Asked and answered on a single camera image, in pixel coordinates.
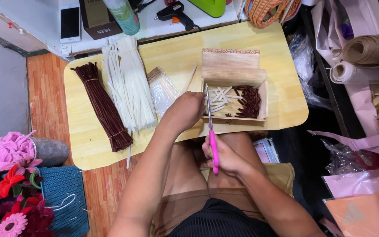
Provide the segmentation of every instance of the pink scissors handle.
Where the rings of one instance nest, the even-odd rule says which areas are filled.
[[[217,154],[217,147],[216,147],[216,138],[214,137],[214,131],[210,130],[209,139],[210,139],[210,146],[213,151],[213,172],[215,175],[218,174],[218,154]]]

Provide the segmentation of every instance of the smartphone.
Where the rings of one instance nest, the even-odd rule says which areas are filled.
[[[70,4],[61,7],[61,43],[81,41],[80,4]]]

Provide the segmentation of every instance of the wooden box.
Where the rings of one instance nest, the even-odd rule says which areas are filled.
[[[242,105],[237,99],[232,98],[233,103],[228,103],[224,109],[213,112],[212,118],[266,121],[268,117],[267,76],[266,71],[260,69],[259,50],[203,48],[201,66],[201,88],[204,93],[206,83],[209,90],[217,89],[217,87],[225,90],[230,86],[250,85],[258,88],[261,98],[257,118],[236,118],[236,113],[240,113],[238,108],[242,108]],[[236,92],[230,89],[227,95],[236,96]]]

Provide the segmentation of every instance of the hand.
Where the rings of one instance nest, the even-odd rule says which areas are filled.
[[[250,165],[244,158],[242,158],[238,153],[236,153],[232,148],[229,147],[224,141],[222,141],[217,135],[216,147],[219,160],[219,167],[224,170],[229,175],[237,175],[241,170],[244,169],[246,165]],[[213,168],[213,151],[210,146],[210,137],[207,136],[203,143],[204,155],[208,160],[207,165]]]
[[[166,124],[178,135],[192,128],[201,118],[205,96],[202,92],[185,92],[166,110],[159,125]]]

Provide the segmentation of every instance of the orange paper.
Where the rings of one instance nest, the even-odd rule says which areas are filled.
[[[326,201],[345,236],[379,237],[379,194]]]

